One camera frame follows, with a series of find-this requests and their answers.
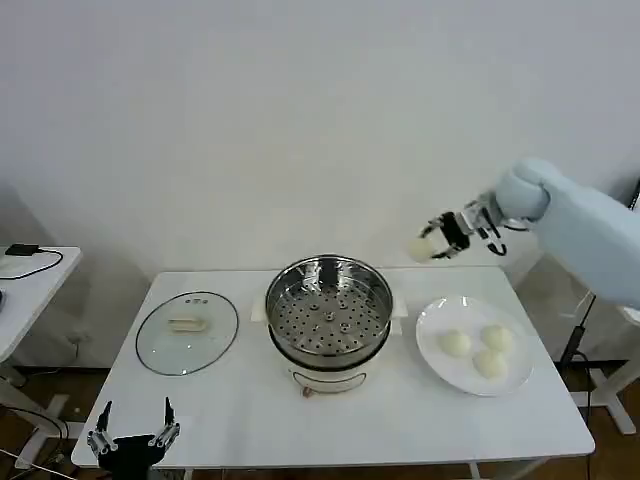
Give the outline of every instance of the dumpling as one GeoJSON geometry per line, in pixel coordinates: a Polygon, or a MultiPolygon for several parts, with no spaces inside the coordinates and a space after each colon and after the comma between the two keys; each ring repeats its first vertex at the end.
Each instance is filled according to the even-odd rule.
{"type": "Polygon", "coordinates": [[[469,354],[471,339],[460,330],[449,330],[438,336],[438,345],[447,355],[460,358],[469,354]]]}
{"type": "Polygon", "coordinates": [[[495,350],[483,350],[473,357],[473,365],[484,378],[490,380],[507,374],[507,362],[501,353],[495,350]]]}
{"type": "Polygon", "coordinates": [[[482,341],[492,350],[508,352],[513,348],[513,335],[502,325],[484,327],[481,332],[482,341]]]}

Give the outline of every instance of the glass lid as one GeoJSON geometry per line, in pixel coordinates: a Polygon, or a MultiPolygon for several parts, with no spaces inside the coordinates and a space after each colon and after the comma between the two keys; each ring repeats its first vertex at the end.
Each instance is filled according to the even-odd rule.
{"type": "Polygon", "coordinates": [[[238,332],[238,312],[222,295],[183,293],[144,320],[136,336],[142,364],[161,375],[188,375],[215,362],[238,332]]]}

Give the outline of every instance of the white table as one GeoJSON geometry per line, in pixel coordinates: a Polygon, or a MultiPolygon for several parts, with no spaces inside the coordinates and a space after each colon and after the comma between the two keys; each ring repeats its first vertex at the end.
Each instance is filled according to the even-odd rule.
{"type": "MultiPolygon", "coordinates": [[[[627,322],[635,327],[640,327],[640,312],[638,310],[618,307],[618,311],[627,322]]],[[[589,374],[596,386],[591,392],[591,406],[605,407],[620,433],[623,435],[635,435],[636,426],[618,398],[618,393],[640,378],[640,348],[633,353],[627,363],[616,370],[610,377],[605,377],[599,368],[590,369],[589,374]]],[[[587,405],[587,392],[574,392],[572,396],[579,407],[587,405]]]]}
{"type": "MultiPolygon", "coordinates": [[[[0,309],[0,363],[7,360],[13,353],[82,257],[77,247],[47,249],[56,250],[64,256],[55,267],[21,280],[0,280],[0,290],[4,295],[0,309]]],[[[57,258],[56,255],[47,253],[38,253],[31,257],[3,256],[0,258],[0,277],[17,276],[35,270],[53,263],[57,258]]],[[[3,377],[9,377],[11,380],[18,379],[18,381],[21,379],[21,376],[9,366],[4,365],[0,368],[3,377]]],[[[62,428],[63,432],[65,426],[57,416],[67,399],[68,395],[55,395],[49,406],[44,409],[11,386],[9,382],[0,380],[0,403],[46,415],[62,428]]],[[[37,432],[31,436],[21,452],[22,458],[33,460],[47,438],[58,436],[58,430],[34,415],[16,413],[36,426],[37,432]]],[[[78,438],[82,426],[81,423],[69,422],[69,438],[78,438]]],[[[16,466],[25,468],[26,464],[17,461],[16,466]]]]}
{"type": "MultiPolygon", "coordinates": [[[[113,437],[155,432],[168,396],[182,431],[161,468],[250,468],[429,464],[526,460],[518,478],[548,457],[584,455],[594,442],[542,342],[497,267],[383,269],[404,297],[409,317],[390,337],[375,378],[347,393],[305,399],[280,367],[266,326],[250,322],[252,306],[277,272],[163,273],[154,281],[89,415],[85,434],[113,400],[113,437]],[[238,336],[216,363],[184,377],[164,377],[137,359],[135,336],[154,307],[184,292],[229,298],[238,336]],[[534,372],[516,393],[479,398],[442,381],[415,343],[415,319],[432,299],[463,293],[514,315],[529,333],[534,372]]],[[[94,466],[86,442],[72,460],[94,466]]]]}

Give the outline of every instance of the robotic hand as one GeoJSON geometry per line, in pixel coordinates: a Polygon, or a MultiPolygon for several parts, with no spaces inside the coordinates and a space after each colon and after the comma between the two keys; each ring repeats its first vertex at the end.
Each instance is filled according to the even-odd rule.
{"type": "Polygon", "coordinates": [[[148,478],[149,468],[164,458],[173,441],[180,434],[173,408],[165,399],[164,427],[156,435],[136,435],[113,440],[107,433],[111,402],[98,417],[96,429],[87,435],[87,443],[101,468],[113,474],[113,480],[148,478]]]}
{"type": "Polygon", "coordinates": [[[640,216],[543,160],[519,162],[494,190],[431,220],[409,253],[418,262],[452,258],[478,233],[494,254],[506,255],[498,227],[512,220],[523,222],[541,248],[593,293],[640,309],[640,216]]]}

